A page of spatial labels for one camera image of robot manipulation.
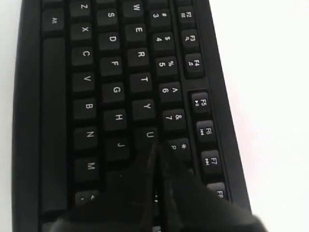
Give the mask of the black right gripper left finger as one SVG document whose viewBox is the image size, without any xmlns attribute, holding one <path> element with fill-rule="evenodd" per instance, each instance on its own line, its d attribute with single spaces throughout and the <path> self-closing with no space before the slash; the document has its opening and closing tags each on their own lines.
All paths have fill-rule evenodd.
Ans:
<svg viewBox="0 0 309 232">
<path fill-rule="evenodd" d="M 115 178 L 106 192 L 60 216 L 52 231 L 152 231 L 157 152 L 157 142 L 145 146 L 132 166 Z"/>
</svg>

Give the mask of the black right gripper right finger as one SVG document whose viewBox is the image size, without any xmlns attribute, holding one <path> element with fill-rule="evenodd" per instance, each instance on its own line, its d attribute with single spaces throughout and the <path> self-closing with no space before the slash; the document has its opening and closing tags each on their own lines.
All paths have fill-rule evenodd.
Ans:
<svg viewBox="0 0 309 232">
<path fill-rule="evenodd" d="M 158 145 L 164 232 L 265 232 L 261 220 L 197 181 L 167 143 Z"/>
</svg>

